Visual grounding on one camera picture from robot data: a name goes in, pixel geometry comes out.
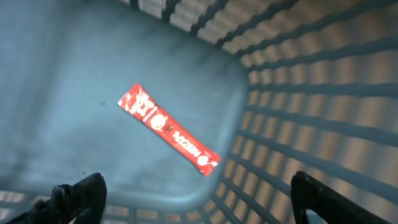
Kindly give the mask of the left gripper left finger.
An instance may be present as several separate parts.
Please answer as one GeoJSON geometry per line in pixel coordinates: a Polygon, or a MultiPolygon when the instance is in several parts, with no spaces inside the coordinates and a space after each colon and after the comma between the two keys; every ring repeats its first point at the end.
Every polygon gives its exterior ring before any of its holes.
{"type": "Polygon", "coordinates": [[[37,201],[6,224],[100,224],[106,199],[104,177],[95,172],[73,185],[55,186],[48,200],[37,201]]]}

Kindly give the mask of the red coffee stick sachet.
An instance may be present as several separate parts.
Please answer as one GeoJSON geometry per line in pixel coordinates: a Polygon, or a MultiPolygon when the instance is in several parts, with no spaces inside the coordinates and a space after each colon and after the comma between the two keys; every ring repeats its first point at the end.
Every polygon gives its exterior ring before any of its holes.
{"type": "Polygon", "coordinates": [[[204,176],[209,176],[218,166],[221,157],[208,149],[161,108],[140,84],[134,84],[121,97],[118,105],[158,134],[204,176]]]}

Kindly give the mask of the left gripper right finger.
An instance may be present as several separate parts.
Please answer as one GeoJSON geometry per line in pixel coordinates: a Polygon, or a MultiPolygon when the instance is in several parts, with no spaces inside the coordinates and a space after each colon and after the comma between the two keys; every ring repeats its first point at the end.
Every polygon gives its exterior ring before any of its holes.
{"type": "Polygon", "coordinates": [[[295,222],[309,224],[307,211],[315,212],[330,224],[388,224],[386,220],[365,210],[304,171],[291,180],[290,197],[295,222]]]}

